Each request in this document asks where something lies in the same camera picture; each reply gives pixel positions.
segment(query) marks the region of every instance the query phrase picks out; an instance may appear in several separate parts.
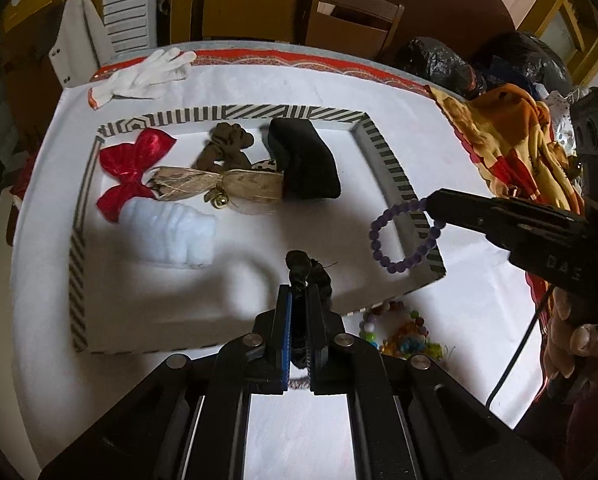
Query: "hand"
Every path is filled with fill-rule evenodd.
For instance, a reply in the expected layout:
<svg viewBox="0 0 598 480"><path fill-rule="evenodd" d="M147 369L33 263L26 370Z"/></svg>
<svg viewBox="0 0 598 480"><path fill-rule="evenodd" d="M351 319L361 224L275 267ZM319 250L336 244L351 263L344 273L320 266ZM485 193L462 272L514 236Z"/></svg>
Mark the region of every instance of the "hand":
<svg viewBox="0 0 598 480"><path fill-rule="evenodd" d="M560 288L555 289L555 310L548 324L548 341L543 354L543 366L551 379L559 373L570 377L575 368L575 355L598 358L598 325L585 324L577 328L568 322L572 304L576 301L583 300ZM598 368L590 380L598 382Z"/></svg>

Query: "white foam block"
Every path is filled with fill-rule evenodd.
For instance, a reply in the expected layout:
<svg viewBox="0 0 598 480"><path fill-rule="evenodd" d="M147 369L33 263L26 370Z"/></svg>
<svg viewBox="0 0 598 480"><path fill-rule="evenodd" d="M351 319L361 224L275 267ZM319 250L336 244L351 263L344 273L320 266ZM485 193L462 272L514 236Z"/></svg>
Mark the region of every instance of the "white foam block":
<svg viewBox="0 0 598 480"><path fill-rule="evenodd" d="M131 198L121 208L121 247L142 262L172 267L211 264L215 254L213 215L176 202Z"/></svg>

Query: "red bow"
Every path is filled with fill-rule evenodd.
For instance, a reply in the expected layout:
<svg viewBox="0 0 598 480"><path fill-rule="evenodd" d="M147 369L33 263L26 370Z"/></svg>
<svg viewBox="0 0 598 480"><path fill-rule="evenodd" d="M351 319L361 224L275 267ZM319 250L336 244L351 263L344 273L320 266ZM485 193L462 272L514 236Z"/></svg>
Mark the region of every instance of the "red bow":
<svg viewBox="0 0 598 480"><path fill-rule="evenodd" d="M97 200L97 207L107 220L119 221L122 206L132 197L154 198L151 189L141 183L141 177L170 151L175 142L166 132L146 128L134 144L124 142L102 150L102 168L121 182Z"/></svg>

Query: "red trim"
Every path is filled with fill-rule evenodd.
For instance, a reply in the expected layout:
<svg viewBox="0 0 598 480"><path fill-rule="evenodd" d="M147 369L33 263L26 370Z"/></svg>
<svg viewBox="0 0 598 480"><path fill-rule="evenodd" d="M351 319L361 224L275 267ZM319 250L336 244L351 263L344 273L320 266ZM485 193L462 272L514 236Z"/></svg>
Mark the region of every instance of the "red trim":
<svg viewBox="0 0 598 480"><path fill-rule="evenodd" d="M323 72L337 72L403 88L425 97L431 98L428 88L405 77L395 75L385 70L370 67L362 63L332 59L330 57L313 56L296 52L281 52L279 50L253 50L249 48L230 48L223 50L196 50L197 59L194 65L206 66L215 64L259 64L293 66L308 68ZM146 57L136 57L113 65L103 66L90 79L96 81L109 77L113 72L142 62Z"/></svg>

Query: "burlap bow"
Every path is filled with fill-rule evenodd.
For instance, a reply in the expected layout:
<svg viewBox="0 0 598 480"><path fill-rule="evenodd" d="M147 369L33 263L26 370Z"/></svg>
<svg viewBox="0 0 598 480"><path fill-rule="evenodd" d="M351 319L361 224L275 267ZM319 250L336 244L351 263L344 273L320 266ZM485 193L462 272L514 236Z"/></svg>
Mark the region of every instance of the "burlap bow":
<svg viewBox="0 0 598 480"><path fill-rule="evenodd" d="M284 176L272 171L229 170L210 173L194 168L159 166L148 185L157 192L158 200L182 200L208 192L206 201L223 206L230 198L244 198L254 202L279 202ZM227 199L217 198L225 194Z"/></svg>

